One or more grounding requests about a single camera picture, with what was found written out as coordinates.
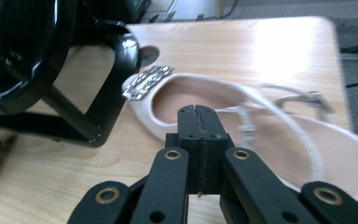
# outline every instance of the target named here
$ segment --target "wood grain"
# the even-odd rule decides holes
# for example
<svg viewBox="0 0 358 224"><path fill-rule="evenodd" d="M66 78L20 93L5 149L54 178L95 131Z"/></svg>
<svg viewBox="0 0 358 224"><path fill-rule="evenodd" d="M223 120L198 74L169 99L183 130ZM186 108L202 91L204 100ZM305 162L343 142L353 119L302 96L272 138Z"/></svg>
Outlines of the wood grain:
<svg viewBox="0 0 358 224"><path fill-rule="evenodd" d="M155 46L155 64L258 87L275 83L321 91L333 120L350 128L335 28L324 18L131 25L141 46ZM114 56L105 46L73 48L56 86L86 111ZM271 98L282 94L263 90ZM293 105L299 113L308 108ZM38 103L33 111L53 113ZM105 145L88 148L0 129L0 223L64 223L92 186L131 185L148 174L163 142L125 105ZM218 197L190 197L188 223L225 223Z"/></svg>

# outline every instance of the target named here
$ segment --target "wooden tabletop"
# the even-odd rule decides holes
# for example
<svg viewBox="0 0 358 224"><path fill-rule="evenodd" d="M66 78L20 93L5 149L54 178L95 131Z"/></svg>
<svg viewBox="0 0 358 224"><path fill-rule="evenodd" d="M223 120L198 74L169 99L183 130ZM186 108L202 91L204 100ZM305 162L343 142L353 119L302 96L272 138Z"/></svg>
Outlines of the wooden tabletop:
<svg viewBox="0 0 358 224"><path fill-rule="evenodd" d="M155 64L258 87L275 83L321 91L333 121L350 128L333 23L324 18L131 25ZM104 46L71 49L56 86L86 111L112 65ZM274 97L276 91L263 91ZM312 115L305 107L298 113ZM33 111L47 112L36 104ZM88 189L115 180L128 186L148 174L164 143L124 105L108 141L82 147L0 129L0 223L65 223ZM188 223L225 223L218 197L190 196Z"/></svg>

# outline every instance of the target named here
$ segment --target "sandal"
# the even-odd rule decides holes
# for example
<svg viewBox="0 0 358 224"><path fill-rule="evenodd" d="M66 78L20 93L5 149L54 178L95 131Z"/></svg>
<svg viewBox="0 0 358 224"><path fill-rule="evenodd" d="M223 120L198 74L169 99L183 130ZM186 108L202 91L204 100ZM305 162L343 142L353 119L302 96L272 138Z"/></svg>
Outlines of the sandal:
<svg viewBox="0 0 358 224"><path fill-rule="evenodd" d="M176 133L177 110L205 105L215 110L237 147L256 152L289 188L299 191L305 183L319 180L344 189L358 201L358 135L354 133L284 113L250 87L203 75L172 74L168 66L153 66L129 77L122 90L136 117L161 140L166 133ZM302 99L302 93L279 99L277 105ZM305 103L320 104L326 118L331 108L318 97Z"/></svg>

